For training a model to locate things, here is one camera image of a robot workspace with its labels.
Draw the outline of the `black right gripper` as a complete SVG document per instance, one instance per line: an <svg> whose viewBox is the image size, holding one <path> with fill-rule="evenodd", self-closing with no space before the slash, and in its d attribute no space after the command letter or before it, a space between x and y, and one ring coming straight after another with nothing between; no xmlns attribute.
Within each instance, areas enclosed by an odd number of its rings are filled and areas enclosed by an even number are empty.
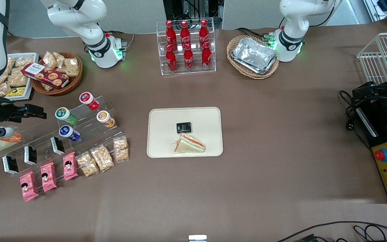
<svg viewBox="0 0 387 242"><path fill-rule="evenodd" d="M12 103L0 104L0 122L22 123L23 118L47 119L44 108L32 104L16 106Z"/></svg>

